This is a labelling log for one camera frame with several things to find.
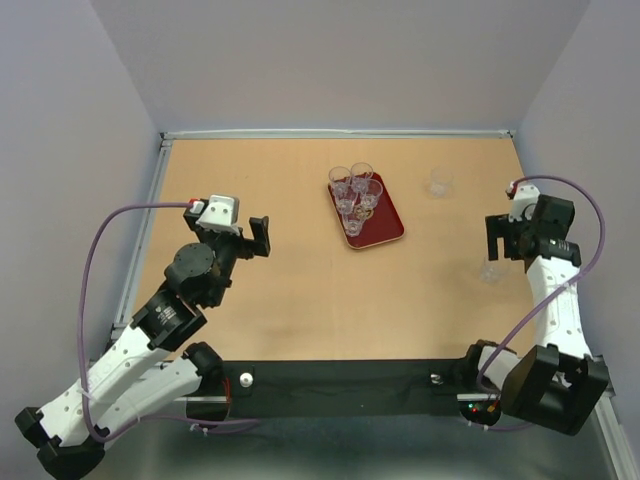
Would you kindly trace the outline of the clear faceted glass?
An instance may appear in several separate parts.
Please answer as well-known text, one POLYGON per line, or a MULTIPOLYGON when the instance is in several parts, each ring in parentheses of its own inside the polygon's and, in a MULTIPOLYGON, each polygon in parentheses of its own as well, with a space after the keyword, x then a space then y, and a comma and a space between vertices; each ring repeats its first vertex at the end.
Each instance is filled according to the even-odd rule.
POLYGON ((350 188, 351 171, 344 166, 336 166, 328 173, 329 187, 335 198, 344 196, 350 188))

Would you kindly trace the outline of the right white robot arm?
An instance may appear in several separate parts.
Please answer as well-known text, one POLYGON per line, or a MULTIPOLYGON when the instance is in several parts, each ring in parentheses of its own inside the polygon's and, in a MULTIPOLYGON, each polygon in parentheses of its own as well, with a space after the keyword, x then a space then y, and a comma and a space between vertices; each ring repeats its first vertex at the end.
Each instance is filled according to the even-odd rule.
POLYGON ((586 272, 568 241, 574 204, 532 185, 513 188, 507 214, 485 219, 488 258, 524 265, 534 301, 531 349, 518 356, 505 343, 478 341, 460 366, 463 384, 495 396, 505 414, 565 435, 577 434, 609 384, 582 330, 577 282, 586 272))

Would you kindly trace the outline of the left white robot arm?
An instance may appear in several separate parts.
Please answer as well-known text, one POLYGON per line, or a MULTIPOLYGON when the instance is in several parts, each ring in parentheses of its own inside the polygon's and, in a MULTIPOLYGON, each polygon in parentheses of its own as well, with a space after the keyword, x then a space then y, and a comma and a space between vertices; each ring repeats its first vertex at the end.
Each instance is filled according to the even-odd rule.
POLYGON ((232 209, 205 201, 188 206, 184 219, 197 242, 176 252, 164 282, 115 343, 88 366, 79 341, 79 379, 56 399, 16 416, 18 429, 53 478, 85 477, 108 444, 179 397, 219 387, 231 393, 217 352, 205 342, 187 341, 205 325, 204 309, 221 304, 236 261, 270 253, 268 217, 250 218, 251 238, 236 218, 232 209))

